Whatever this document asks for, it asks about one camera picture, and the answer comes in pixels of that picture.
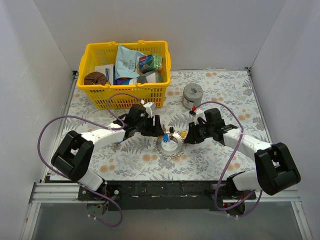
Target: table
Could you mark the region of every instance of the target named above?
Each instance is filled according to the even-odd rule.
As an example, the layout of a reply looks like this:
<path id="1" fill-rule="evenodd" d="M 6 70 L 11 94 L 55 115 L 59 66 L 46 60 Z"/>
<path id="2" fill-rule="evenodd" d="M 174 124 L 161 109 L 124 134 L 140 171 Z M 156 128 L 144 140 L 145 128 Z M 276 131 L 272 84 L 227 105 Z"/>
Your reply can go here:
<path id="1" fill-rule="evenodd" d="M 162 108 L 156 108 L 154 114 L 160 115 L 161 124 L 166 129 L 174 127 L 177 132 L 188 131 L 188 123 L 193 118 L 189 110 L 182 105 L 182 93 L 188 83 L 197 83 L 203 90 L 204 101 L 216 101 L 227 105 L 244 126 L 245 134 L 269 141 L 267 131 L 260 113 L 253 87 L 245 70 L 193 70 L 171 71 L 171 83 L 166 90 Z M 222 106 L 207 104 L 201 107 L 206 110 L 219 108 L 226 124 L 237 122 Z M 128 109 L 113 110 L 117 115 L 128 112 Z M 68 115 L 76 115 L 99 124 L 108 125 L 114 118 L 107 110 L 99 110 L 87 95 L 74 89 Z M 96 130 L 97 127 L 78 119 L 67 119 L 64 123 L 61 140 L 71 130 L 78 133 Z M 169 159 L 157 154 L 154 137 L 134 137 L 118 144 L 96 151 L 91 158 L 90 168 L 105 180 L 162 181 L 217 180 L 226 165 L 232 149 L 207 138 L 200 144 L 188 145 L 180 157 Z M 241 171 L 255 170 L 255 163 L 242 153 L 237 153 L 227 169 L 228 176 Z M 61 180 L 62 177 L 52 173 L 50 180 Z"/>

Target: yellow object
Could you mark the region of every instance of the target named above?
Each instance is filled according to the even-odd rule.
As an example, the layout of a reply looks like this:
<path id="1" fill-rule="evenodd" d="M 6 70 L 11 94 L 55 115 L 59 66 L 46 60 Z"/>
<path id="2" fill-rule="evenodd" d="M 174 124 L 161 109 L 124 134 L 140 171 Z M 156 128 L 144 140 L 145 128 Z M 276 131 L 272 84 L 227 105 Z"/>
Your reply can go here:
<path id="1" fill-rule="evenodd" d="M 107 109 L 109 97 L 117 93 L 132 94 L 145 102 L 154 102 L 157 108 L 164 104 L 166 89 L 170 85 L 171 59 L 166 41 L 138 41 L 134 43 L 120 43 L 122 46 L 137 50 L 144 54 L 157 54 L 162 56 L 163 82 L 137 83 L 135 85 L 84 85 L 85 76 L 95 70 L 95 66 L 115 64 L 118 43 L 115 41 L 90 43 L 86 46 L 79 66 L 77 86 L 83 90 L 98 109 Z M 127 109 L 138 103 L 135 98 L 127 95 L 117 95 L 110 100 L 111 109 Z"/>
<path id="2" fill-rule="evenodd" d="M 186 132 L 186 131 L 182 131 L 181 134 L 180 134 L 180 136 L 181 136 L 182 138 L 185 138 L 186 135 L 187 135 L 187 132 Z"/>

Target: light blue bag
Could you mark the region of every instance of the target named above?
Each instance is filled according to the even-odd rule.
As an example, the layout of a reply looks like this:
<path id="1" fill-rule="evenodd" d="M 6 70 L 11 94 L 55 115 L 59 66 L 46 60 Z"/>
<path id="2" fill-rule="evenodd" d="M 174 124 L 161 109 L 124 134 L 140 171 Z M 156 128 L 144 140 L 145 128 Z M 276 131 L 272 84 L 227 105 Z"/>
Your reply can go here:
<path id="1" fill-rule="evenodd" d="M 119 44 L 115 58 L 115 79 L 139 77 L 137 69 L 139 69 L 139 59 L 143 56 L 145 54 L 142 52 L 130 50 Z"/>

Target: cable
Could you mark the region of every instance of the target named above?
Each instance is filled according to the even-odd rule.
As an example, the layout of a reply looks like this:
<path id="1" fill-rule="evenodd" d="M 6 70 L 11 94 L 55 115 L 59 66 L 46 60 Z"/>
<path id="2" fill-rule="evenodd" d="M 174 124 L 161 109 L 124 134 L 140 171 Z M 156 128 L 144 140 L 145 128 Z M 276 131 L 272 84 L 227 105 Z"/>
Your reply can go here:
<path id="1" fill-rule="evenodd" d="M 228 211 L 228 210 L 231 210 L 231 209 L 236 208 L 237 206 L 239 206 L 240 204 L 242 204 L 245 200 L 247 200 L 248 198 L 250 198 L 250 197 L 255 193 L 255 191 L 253 190 L 253 191 L 250 192 L 246 197 L 244 197 L 241 201 L 235 203 L 235 204 L 232 205 L 232 206 L 226 207 L 226 208 L 220 208 L 220 207 L 218 206 L 218 203 L 217 203 L 218 191 L 219 191 L 219 188 L 220 188 L 222 179 L 223 179 L 223 177 L 224 177 L 224 175 L 225 175 L 225 173 L 226 173 L 226 171 L 227 171 L 227 169 L 228 169 L 228 167 L 229 167 L 229 165 L 230 165 L 233 157 L 235 156 L 237 150 L 239 149 L 241 140 L 242 140 L 243 135 L 244 135 L 244 127 L 243 127 L 243 125 L 241 124 L 241 122 L 239 121 L 239 119 L 237 118 L 237 116 L 235 115 L 235 113 L 234 113 L 229 107 L 227 107 L 226 105 L 224 105 L 223 103 L 217 102 L 217 101 L 205 101 L 205 102 L 202 102 L 199 106 L 197 106 L 197 108 L 199 108 L 200 106 L 202 106 L 202 105 L 204 105 L 204 104 L 218 104 L 218 105 L 223 106 L 224 108 L 226 108 L 226 109 L 232 114 L 232 116 L 234 117 L 234 119 L 237 121 L 237 123 L 239 124 L 239 126 L 240 126 L 240 128 L 241 128 L 241 134 L 240 134 L 239 140 L 238 140 L 238 142 L 236 143 L 236 146 L 235 146 L 235 148 L 234 148 L 234 150 L 233 150 L 233 152 L 232 152 L 229 160 L 227 161 L 227 163 L 226 163 L 226 165 L 225 165 L 225 167 L 224 167 L 224 169 L 223 169 L 223 171 L 222 171 L 222 173 L 221 173 L 221 176 L 220 176 L 220 178 L 219 178 L 219 180 L 218 180 L 218 183 L 217 183 L 217 185 L 216 185 L 216 189 L 215 189 L 215 192 L 214 192 L 214 199 L 213 199 L 214 207 L 215 207 L 217 210 L 219 210 L 219 211 Z M 255 205 L 253 206 L 253 208 L 252 208 L 249 212 L 241 215 L 241 217 L 247 216 L 249 213 L 251 213 L 251 212 L 257 207 L 257 205 L 258 205 L 258 203 L 259 203 L 259 201 L 260 201 L 260 199 L 261 199 L 261 196 L 262 196 L 262 191 L 261 191 L 260 196 L 259 196 L 259 198 L 257 199 Z"/>
<path id="2" fill-rule="evenodd" d="M 68 178 L 68 177 L 65 176 L 63 173 L 57 171 L 57 170 L 54 169 L 52 166 L 50 166 L 50 165 L 46 162 L 46 160 L 44 159 L 44 157 L 42 156 L 41 150 L 40 150 L 40 146 L 41 146 L 40 143 L 41 143 L 41 139 L 42 139 L 42 136 L 43 136 L 45 130 L 47 129 L 47 127 L 48 127 L 50 124 L 52 124 L 52 123 L 55 122 L 56 120 L 64 119 L 64 118 L 71 118 L 71 119 L 78 119 L 78 120 L 84 121 L 84 122 L 86 122 L 86 123 L 89 123 L 89 124 L 98 126 L 98 127 L 102 128 L 102 129 L 107 129 L 107 130 L 121 130 L 121 129 L 123 129 L 123 128 L 125 127 L 125 123 L 122 121 L 122 119 L 120 119 L 118 116 L 116 116 L 116 115 L 110 110 L 110 108 L 109 108 L 109 102 L 110 102 L 110 100 L 111 100 L 114 96 L 117 96 L 117 95 L 128 95 L 128 96 L 130 96 L 130 97 L 133 97 L 133 98 L 137 99 L 139 102 L 141 101 L 141 99 L 138 98 L 138 97 L 136 97 L 136 96 L 133 96 L 133 95 L 131 95 L 131 94 L 128 94 L 128 93 L 116 93 L 116 94 L 112 95 L 111 97 L 109 97 L 109 99 L 106 101 L 106 109 L 109 111 L 109 113 L 110 113 L 113 117 L 115 117 L 119 122 L 121 122 L 121 124 L 122 124 L 121 127 L 108 127 L 108 126 L 104 126 L 104 125 L 101 125 L 101 124 L 99 124 L 99 123 L 96 123 L 96 122 L 87 120 L 87 119 L 85 119 L 85 118 L 83 118 L 83 117 L 73 116 L 73 115 L 63 115 L 63 116 L 55 117 L 54 119 L 50 120 L 46 125 L 44 125 L 43 129 L 42 129 L 41 132 L 40 132 L 40 135 L 39 135 L 39 138 L 38 138 L 38 142 L 37 142 L 38 155 L 39 155 L 39 158 L 41 159 L 41 161 L 43 162 L 43 164 L 44 164 L 47 168 L 49 168 L 51 171 L 53 171 L 54 173 L 56 173 L 56 174 L 58 174 L 58 175 L 60 175 L 60 176 L 62 176 L 62 177 L 64 177 L 64 178 Z M 86 187 L 86 186 L 84 186 L 84 187 L 85 187 L 88 191 L 90 191 L 90 192 L 92 192 L 92 193 L 94 193 L 94 194 L 96 194 L 96 195 L 98 195 L 98 196 L 106 199 L 107 201 L 110 201 L 111 203 L 113 203 L 113 204 L 119 209 L 119 212 L 120 212 L 120 220 L 119 220 L 119 222 L 116 223 L 116 224 L 106 222 L 105 220 L 100 219 L 100 218 L 98 218 L 98 217 L 95 217 L 95 216 L 93 216 L 93 215 L 90 215 L 90 217 L 93 217 L 94 219 L 97 219 L 98 221 L 100 221 L 100 222 L 102 222 L 102 223 L 104 223 L 104 224 L 106 224 L 106 225 L 108 225 L 108 226 L 110 226 L 110 227 L 116 227 L 116 226 L 118 226 L 118 225 L 122 222 L 122 219 L 123 219 L 123 212 L 122 212 L 121 207 L 120 207 L 114 200 L 112 200 L 111 198 L 109 198 L 109 197 L 107 197 L 107 196 L 105 196 L 105 195 L 102 195 L 102 194 L 100 194 L 100 193 L 98 193 L 98 192 L 96 192 L 96 191 L 94 191 L 94 190 L 92 190 L 92 189 L 90 189 L 90 188 L 88 188 L 88 187 Z"/>

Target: robotic arm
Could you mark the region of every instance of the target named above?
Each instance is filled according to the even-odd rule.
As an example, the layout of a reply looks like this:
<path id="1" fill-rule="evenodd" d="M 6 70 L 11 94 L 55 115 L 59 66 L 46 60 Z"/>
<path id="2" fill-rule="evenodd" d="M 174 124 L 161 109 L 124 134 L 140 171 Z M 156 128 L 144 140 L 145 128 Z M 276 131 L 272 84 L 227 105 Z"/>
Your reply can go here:
<path id="1" fill-rule="evenodd" d="M 217 108 L 205 112 L 194 109 L 190 114 L 194 116 L 194 122 L 189 123 L 185 144 L 198 144 L 206 138 L 213 138 L 224 146 L 236 147 L 241 131 L 232 124 L 226 125 Z M 244 134 L 238 151 L 255 161 L 256 171 L 239 172 L 228 177 L 225 188 L 230 194 L 263 190 L 274 195 L 301 181 L 288 147 L 281 142 L 271 144 Z"/>
<path id="2" fill-rule="evenodd" d="M 52 165 L 71 181 L 79 182 L 96 191 L 104 180 L 89 169 L 93 152 L 112 143 L 122 142 L 132 137 L 135 132 L 140 132 L 143 136 L 163 136 L 160 117 L 153 116 L 154 108 L 155 104 L 152 102 L 144 105 L 134 104 L 129 113 L 119 117 L 124 122 L 124 128 L 120 130 L 111 130 L 122 125 L 120 121 L 115 120 L 107 126 L 110 129 L 85 133 L 69 131 L 53 155 Z"/>

